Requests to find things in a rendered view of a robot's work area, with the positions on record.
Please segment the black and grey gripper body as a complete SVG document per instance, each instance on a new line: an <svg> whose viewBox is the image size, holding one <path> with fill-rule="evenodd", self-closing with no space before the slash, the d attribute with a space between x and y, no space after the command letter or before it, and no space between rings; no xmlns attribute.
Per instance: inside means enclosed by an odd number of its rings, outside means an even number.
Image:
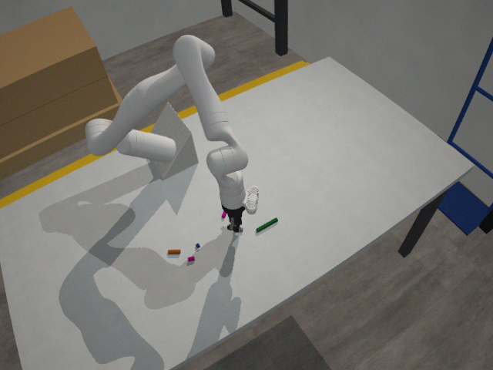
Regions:
<svg viewBox="0 0 493 370"><path fill-rule="evenodd" d="M235 209L235 210L231 210L231 209L227 209L225 208L223 205L222 205L222 208L223 210L229 214L229 219L231 221L231 217L233 217L233 220L234 221L237 221L238 220L238 215L237 214L241 214L242 212L244 212L244 210L246 209L245 207L240 207L238 209Z"/></svg>

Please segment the green rod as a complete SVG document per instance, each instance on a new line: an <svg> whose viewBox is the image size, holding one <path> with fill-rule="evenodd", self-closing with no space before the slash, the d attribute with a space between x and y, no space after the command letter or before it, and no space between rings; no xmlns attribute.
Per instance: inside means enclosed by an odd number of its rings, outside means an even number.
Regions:
<svg viewBox="0 0 493 370"><path fill-rule="evenodd" d="M258 227L258 228L257 228L257 232L260 232L261 230L263 230L263 229L265 229L265 228L269 227L270 225L272 225L272 224L276 223L277 221L278 221L278 219L277 219L277 218L272 219L271 221L269 221L269 222L265 223L264 225L262 225L262 226Z"/></svg>

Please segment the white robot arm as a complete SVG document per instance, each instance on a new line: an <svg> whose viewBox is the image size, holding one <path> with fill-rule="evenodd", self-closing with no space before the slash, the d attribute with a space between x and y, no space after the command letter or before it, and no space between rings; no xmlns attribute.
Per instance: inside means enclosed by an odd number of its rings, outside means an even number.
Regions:
<svg viewBox="0 0 493 370"><path fill-rule="evenodd" d="M221 204L231 210L245 207L248 214L255 214L259 189L251 186L245 191L240 172L247 167L247 152L205 73L215 59L213 48L193 35L183 35L173 46L173 58L176 64L172 68L144 79L128 92L113 121L93 119L86 124L89 152L103 156L116 148L124 155L169 163L176 154L173 139L133 128L187 85L206 138L229 145L210 151L206 158L219 185Z"/></svg>

